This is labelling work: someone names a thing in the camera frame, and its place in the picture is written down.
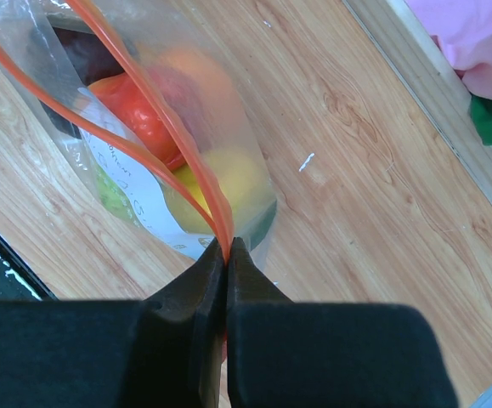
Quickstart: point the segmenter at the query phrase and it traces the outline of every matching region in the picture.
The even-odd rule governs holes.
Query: wooden table
[[[280,199],[266,274],[417,307],[470,405],[492,383],[492,207],[436,129],[339,1],[175,3],[241,78]],[[61,298],[144,297],[190,264],[88,194],[2,74],[0,232]]]

